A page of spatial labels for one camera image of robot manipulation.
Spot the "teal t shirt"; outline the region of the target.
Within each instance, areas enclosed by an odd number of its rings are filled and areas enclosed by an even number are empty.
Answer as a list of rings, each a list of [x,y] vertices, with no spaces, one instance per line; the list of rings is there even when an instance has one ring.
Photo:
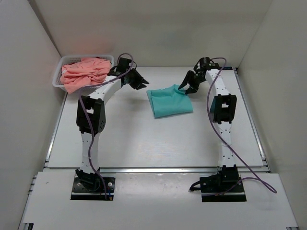
[[[174,84],[168,88],[147,90],[147,97],[154,118],[162,118],[193,112],[191,100],[184,89]]]

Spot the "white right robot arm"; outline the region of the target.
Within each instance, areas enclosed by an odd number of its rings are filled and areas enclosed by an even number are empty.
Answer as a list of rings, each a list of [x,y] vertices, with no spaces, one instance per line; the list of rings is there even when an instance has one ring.
[[[226,192],[239,181],[236,160],[231,150],[231,128],[235,117],[237,97],[226,88],[221,77],[223,67],[209,57],[199,59],[179,86],[188,86],[185,94],[196,93],[203,82],[209,83],[206,108],[210,125],[220,139],[217,173],[200,178],[200,190],[206,194]]]

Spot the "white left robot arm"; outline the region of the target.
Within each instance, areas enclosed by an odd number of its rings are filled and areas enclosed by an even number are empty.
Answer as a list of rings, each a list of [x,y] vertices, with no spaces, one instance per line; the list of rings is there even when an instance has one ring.
[[[82,164],[76,170],[76,175],[80,184],[90,192],[106,190],[98,163],[98,141],[106,125],[106,103],[124,85],[140,90],[149,84],[136,68],[133,57],[119,57],[117,65],[110,69],[106,80],[98,84],[92,93],[82,95],[89,86],[80,89],[76,124],[82,137]]]

